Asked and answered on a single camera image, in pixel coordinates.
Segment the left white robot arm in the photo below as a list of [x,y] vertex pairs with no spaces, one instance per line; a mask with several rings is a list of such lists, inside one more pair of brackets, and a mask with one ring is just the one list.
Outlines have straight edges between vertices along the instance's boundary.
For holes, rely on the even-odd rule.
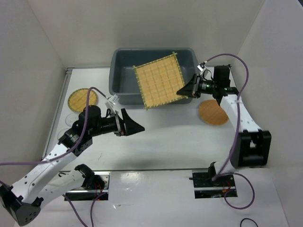
[[119,113],[108,110],[102,117],[98,106],[89,105],[37,166],[14,184],[2,184],[1,204],[22,227],[32,222],[48,203],[69,190],[79,187],[103,190],[103,179],[85,164],[77,165],[58,179],[55,176],[92,145],[93,137],[107,133],[130,136],[144,130],[124,108]]

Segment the round orange woven tray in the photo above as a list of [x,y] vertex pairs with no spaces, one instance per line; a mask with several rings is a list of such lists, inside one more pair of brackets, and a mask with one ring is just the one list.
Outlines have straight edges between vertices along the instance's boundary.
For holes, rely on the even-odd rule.
[[225,111],[213,99],[203,101],[198,108],[198,113],[205,123],[213,126],[224,125],[229,120]]

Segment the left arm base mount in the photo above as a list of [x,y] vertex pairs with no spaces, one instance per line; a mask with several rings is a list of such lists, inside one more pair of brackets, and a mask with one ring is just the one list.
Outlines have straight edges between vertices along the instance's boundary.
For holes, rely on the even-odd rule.
[[93,201],[99,195],[98,201],[108,200],[108,190],[110,181],[109,171],[95,171],[95,178],[84,184],[83,181],[78,187],[70,189],[65,195],[71,201]]

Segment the square bamboo mat tray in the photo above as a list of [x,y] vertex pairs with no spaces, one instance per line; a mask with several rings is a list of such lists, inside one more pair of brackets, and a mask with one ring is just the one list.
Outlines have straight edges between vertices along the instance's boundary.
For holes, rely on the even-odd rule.
[[187,98],[177,94],[185,82],[176,52],[133,70],[146,110]]

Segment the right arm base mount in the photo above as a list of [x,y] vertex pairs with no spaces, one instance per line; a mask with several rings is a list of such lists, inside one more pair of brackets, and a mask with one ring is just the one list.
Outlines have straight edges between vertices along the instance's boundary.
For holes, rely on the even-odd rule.
[[192,170],[192,176],[189,180],[193,182],[195,199],[210,199],[237,197],[236,184],[233,175],[227,175],[212,181],[208,169]]

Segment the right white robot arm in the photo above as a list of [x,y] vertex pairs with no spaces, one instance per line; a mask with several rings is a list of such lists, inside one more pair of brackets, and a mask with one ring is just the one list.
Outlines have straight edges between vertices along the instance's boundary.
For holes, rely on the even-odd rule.
[[261,129],[246,109],[240,92],[231,87],[230,66],[216,66],[210,79],[205,78],[207,67],[200,63],[199,73],[181,88],[177,94],[199,98],[212,95],[216,104],[227,114],[235,130],[234,141],[223,163],[213,162],[208,168],[208,182],[218,186],[224,177],[237,169],[262,167],[267,164],[271,133]]

